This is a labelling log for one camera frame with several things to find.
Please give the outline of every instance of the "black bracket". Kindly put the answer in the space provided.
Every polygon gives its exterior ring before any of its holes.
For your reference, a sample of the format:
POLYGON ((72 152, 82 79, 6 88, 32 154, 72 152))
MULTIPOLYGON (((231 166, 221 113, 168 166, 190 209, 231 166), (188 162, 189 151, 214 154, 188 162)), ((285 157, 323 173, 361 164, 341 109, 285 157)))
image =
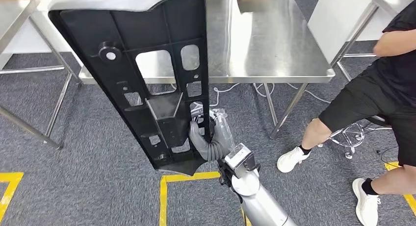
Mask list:
MULTIPOLYGON (((203 117, 209 117, 205 0, 74 0, 54 5, 49 18, 108 96, 153 167, 193 175, 205 160, 187 139, 190 105, 202 104, 203 117), (199 64, 193 70, 183 65, 187 46, 198 48, 199 64), (177 89, 152 95, 135 59, 159 50, 170 55, 177 89), (200 83, 201 94, 192 97, 187 85, 194 82, 200 83), (141 103, 131 104, 131 93, 138 94, 141 103), (173 151, 184 145, 187 151, 173 151)), ((202 127, 209 142, 209 119, 203 120, 202 127)))

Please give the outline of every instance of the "black sock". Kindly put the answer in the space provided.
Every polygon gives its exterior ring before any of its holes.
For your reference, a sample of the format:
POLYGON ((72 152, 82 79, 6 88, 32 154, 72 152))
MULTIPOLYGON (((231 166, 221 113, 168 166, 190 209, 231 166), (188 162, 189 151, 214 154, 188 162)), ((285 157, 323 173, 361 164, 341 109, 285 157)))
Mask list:
POLYGON ((366 179, 365 182, 361 185, 362 189, 364 190, 365 194, 367 195, 378 195, 376 191, 371 187, 371 179, 366 179))
POLYGON ((311 150, 312 150, 312 149, 309 149, 309 150, 303 149, 302 145, 299 145, 298 147, 300 147, 300 149, 303 151, 303 155, 308 155, 309 152, 311 152, 311 150))

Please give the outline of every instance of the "black t-shirt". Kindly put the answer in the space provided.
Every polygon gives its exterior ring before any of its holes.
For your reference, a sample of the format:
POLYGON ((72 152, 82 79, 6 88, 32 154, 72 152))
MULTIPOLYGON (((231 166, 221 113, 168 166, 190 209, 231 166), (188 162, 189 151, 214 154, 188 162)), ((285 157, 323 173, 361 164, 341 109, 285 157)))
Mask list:
MULTIPOLYGON (((383 30, 408 31, 416 29, 416 0, 400 12, 383 30)), ((416 107, 416 50, 406 54, 381 57, 373 62, 376 80, 385 91, 404 105, 416 107)))

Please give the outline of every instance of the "gray corrugated hose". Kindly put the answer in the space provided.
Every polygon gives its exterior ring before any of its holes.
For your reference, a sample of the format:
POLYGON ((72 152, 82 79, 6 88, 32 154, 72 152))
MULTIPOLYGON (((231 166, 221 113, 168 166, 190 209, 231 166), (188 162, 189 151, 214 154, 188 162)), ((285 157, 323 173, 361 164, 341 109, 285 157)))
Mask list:
POLYGON ((215 117, 214 131, 211 143, 207 143, 198 132, 198 124, 191 122, 190 125, 189 138, 206 161, 220 160, 235 148, 233 136, 223 114, 215 117))

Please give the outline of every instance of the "yellow tape line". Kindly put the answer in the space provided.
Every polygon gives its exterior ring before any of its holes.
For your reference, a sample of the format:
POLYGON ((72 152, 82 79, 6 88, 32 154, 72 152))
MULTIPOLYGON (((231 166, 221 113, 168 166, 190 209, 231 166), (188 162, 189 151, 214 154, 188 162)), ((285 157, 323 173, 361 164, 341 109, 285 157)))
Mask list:
MULTIPOLYGON (((246 219, 246 215, 243 211, 243 208, 241 208, 241 214, 243 215, 243 221, 246 219)), ((250 220, 247 218, 247 224, 245 226, 252 226, 250 220)))
MULTIPOLYGON (((388 171, 391 171, 393 169, 396 169, 397 166, 399 166, 399 162, 395 161, 395 162, 385 163, 384 166, 386 167, 386 169, 388 171)), ((406 194, 406 195, 403 195, 403 196, 404 196, 404 199, 407 201, 407 204, 409 204, 410 209, 413 211, 413 213, 416 216, 416 200, 415 200, 415 198, 413 197, 413 195, 409 195, 409 194, 406 194)))
POLYGON ((168 204, 168 184, 166 176, 162 176, 160 180, 160 211, 159 211, 159 226, 166 226, 166 209, 168 204))
POLYGON ((0 173, 0 182, 9 182, 3 197, 0 200, 0 224, 10 201, 12 200, 13 194, 23 177, 23 172, 15 173, 0 173))
POLYGON ((160 179, 160 210, 159 210, 159 226, 166 226, 166 215, 167 215, 167 203, 168 203, 168 184, 171 182, 191 181, 199 179, 210 179, 219 178, 220 173, 214 172, 201 172, 195 173, 193 176, 183 175, 169 175, 162 176, 160 179))
POLYGON ((219 178, 220 173, 218 171, 213 172, 200 172, 195 173, 193 176, 183 176, 183 175, 171 175, 165 176, 166 182, 181 182, 181 181, 190 181, 190 180, 199 180, 199 179, 210 179, 210 178, 219 178))

